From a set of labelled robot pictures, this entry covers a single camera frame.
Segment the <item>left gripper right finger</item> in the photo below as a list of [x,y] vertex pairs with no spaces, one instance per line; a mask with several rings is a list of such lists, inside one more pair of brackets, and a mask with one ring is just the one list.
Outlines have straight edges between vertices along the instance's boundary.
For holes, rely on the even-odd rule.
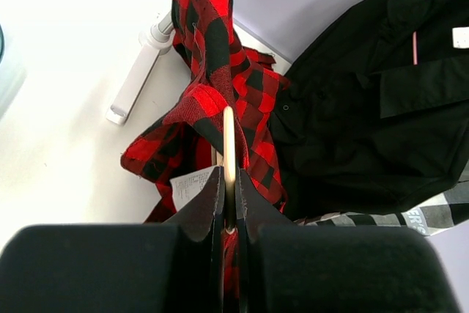
[[242,312],[456,312],[428,241],[403,227],[300,226],[235,183]]

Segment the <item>red black plaid shirt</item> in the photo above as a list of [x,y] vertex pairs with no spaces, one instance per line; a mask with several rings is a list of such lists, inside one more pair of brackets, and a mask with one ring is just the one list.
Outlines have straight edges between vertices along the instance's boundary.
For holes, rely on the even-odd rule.
[[[278,159],[267,122],[285,77],[273,58],[241,45],[232,20],[233,0],[173,0],[174,48],[188,65],[191,81],[172,110],[148,127],[121,157],[127,171],[154,183],[161,198],[146,224],[161,224],[204,188],[221,155],[223,111],[234,112],[236,165],[275,209],[284,202]],[[240,310],[236,227],[221,232],[223,310]]]

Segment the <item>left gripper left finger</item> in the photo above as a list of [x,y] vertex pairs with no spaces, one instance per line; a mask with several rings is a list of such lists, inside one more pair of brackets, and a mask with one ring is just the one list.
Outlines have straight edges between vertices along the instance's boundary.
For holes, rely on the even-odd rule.
[[221,312],[223,170],[161,224],[37,225],[1,255],[3,312]]

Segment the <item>wooden hanger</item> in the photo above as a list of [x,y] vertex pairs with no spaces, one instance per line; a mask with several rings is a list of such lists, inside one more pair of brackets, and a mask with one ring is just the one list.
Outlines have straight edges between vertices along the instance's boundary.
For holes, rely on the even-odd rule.
[[232,234],[236,227],[235,181],[237,175],[237,159],[235,148],[235,119],[230,106],[223,111],[223,143],[224,153],[221,155],[212,148],[215,162],[224,168],[224,218],[225,230]]

